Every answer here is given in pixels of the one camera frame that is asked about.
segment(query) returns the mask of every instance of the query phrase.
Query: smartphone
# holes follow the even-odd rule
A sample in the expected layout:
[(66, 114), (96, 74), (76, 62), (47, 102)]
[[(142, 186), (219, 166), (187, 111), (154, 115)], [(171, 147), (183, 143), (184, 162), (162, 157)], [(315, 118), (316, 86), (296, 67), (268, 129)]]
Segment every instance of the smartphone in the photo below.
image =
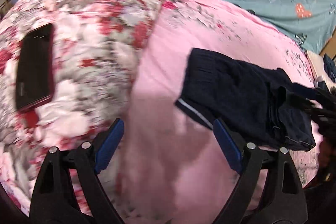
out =
[(17, 65), (16, 109), (29, 112), (50, 102), (54, 95), (52, 24), (29, 32), (22, 40)]

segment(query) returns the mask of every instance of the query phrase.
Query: blue gripper pad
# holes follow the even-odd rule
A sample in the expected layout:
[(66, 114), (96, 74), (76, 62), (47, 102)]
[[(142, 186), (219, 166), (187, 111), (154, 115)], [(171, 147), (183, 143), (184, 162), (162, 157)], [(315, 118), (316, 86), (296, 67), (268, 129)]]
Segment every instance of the blue gripper pad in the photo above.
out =
[(218, 119), (213, 124), (213, 133), (231, 169), (240, 174), (243, 169), (242, 152), (236, 146), (228, 130)]
[(109, 165), (114, 152), (124, 136), (124, 129), (125, 125), (121, 119), (116, 122), (113, 128), (109, 129), (109, 135), (96, 153), (96, 165), (94, 169), (97, 174), (105, 170)]

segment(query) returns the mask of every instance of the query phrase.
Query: pink bed sheet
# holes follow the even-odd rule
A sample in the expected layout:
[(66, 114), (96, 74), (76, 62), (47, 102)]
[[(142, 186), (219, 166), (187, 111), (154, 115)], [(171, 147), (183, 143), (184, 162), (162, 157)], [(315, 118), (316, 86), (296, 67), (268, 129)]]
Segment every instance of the pink bed sheet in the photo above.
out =
[[(118, 210), (128, 224), (212, 223), (237, 182), (212, 132), (174, 106), (193, 47), (280, 67), (292, 81), (313, 86), (305, 54), (272, 25), (221, 0), (166, 0), (125, 118)], [(313, 132), (319, 143), (316, 126)], [(315, 175), (317, 152), (291, 152), (303, 185)], [(249, 209), (258, 204), (265, 176)]]

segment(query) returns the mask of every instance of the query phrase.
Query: white stripe trim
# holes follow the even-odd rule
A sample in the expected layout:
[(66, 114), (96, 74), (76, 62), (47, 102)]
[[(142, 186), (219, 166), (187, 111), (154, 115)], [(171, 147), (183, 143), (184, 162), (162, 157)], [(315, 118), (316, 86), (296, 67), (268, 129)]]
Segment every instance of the white stripe trim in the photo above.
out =
[(188, 105), (183, 99), (178, 99), (179, 103), (183, 106), (185, 106), (190, 111), (194, 112), (203, 122), (207, 124), (208, 127), (213, 129), (213, 125), (204, 117), (200, 112), (198, 112), (196, 109), (194, 109), (191, 105)]

